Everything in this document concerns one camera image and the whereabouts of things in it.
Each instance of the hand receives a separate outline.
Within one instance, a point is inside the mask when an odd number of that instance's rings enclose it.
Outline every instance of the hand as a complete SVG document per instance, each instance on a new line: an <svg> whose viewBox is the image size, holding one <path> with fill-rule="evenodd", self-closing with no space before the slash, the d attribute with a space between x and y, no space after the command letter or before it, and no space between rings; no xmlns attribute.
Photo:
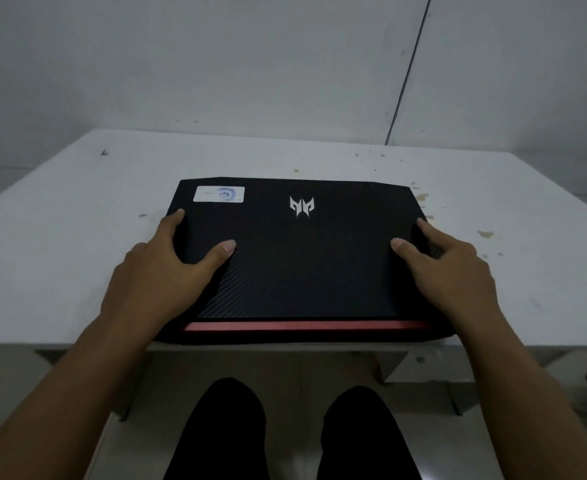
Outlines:
<svg viewBox="0 0 587 480"><path fill-rule="evenodd" d="M410 242L399 238L391 241L392 249L409 265L418 290L449 317L458 332L474 322L502 316L489 265L478 257L475 247L422 219L417 220L417 225L444 251L440 259L433 259Z"/></svg>
<svg viewBox="0 0 587 480"><path fill-rule="evenodd" d="M184 217L182 209L164 217L148 243L139 242L126 254L113 270L101 315L142 321L153 338L168 321L193 305L216 269L233 254L236 242L221 242L198 264L184 264L173 247L176 227Z"/></svg>

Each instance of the table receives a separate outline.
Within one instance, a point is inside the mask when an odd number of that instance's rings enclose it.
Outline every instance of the table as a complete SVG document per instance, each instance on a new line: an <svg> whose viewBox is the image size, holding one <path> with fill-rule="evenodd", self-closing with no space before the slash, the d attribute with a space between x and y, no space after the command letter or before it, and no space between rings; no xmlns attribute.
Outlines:
<svg viewBox="0 0 587 480"><path fill-rule="evenodd" d="M114 266L153 235L178 181L225 176L408 185L434 225L489 262L525 345L587 347L587 205L510 153L104 129L0 195L0 344L69 347L97 315ZM209 348L431 351L440 360L449 350L464 359L457 337Z"/></svg>

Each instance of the black laptop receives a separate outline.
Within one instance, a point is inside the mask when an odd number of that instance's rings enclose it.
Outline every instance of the black laptop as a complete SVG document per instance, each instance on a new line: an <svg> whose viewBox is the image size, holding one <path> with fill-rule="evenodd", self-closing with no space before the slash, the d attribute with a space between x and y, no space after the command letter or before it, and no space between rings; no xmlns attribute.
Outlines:
<svg viewBox="0 0 587 480"><path fill-rule="evenodd" d="M199 300L164 327L174 344L415 342L453 334L417 290L394 237L437 257L408 187L372 182L182 180L177 256L196 263L226 239L238 247Z"/></svg>

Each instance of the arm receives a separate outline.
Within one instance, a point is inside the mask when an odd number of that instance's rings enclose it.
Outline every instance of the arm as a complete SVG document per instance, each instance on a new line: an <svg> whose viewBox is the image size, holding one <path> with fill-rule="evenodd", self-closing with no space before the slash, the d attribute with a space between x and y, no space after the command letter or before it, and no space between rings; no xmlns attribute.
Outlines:
<svg viewBox="0 0 587 480"><path fill-rule="evenodd" d="M401 239L391 246L465 346L506 480L586 479L587 429L500 311L489 265L468 242L422 220L418 226L445 251L442 258L431 259Z"/></svg>
<svg viewBox="0 0 587 480"><path fill-rule="evenodd" d="M148 244L127 253L98 318L0 427L0 480L84 476L119 387L235 249L225 241L198 264L181 263L172 237L183 217L165 217Z"/></svg>

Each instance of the person's left hand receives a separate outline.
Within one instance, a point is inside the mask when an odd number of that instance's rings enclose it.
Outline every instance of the person's left hand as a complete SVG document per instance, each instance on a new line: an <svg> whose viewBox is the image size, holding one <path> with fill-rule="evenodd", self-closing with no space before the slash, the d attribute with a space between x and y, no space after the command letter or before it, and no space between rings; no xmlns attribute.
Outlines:
<svg viewBox="0 0 587 480"><path fill-rule="evenodd" d="M184 217L182 209L164 217L149 242L137 243L126 254L113 270L101 315L135 320L155 334L193 305L216 269L233 254L236 242L221 242L198 264L184 264L173 247L176 227Z"/></svg>

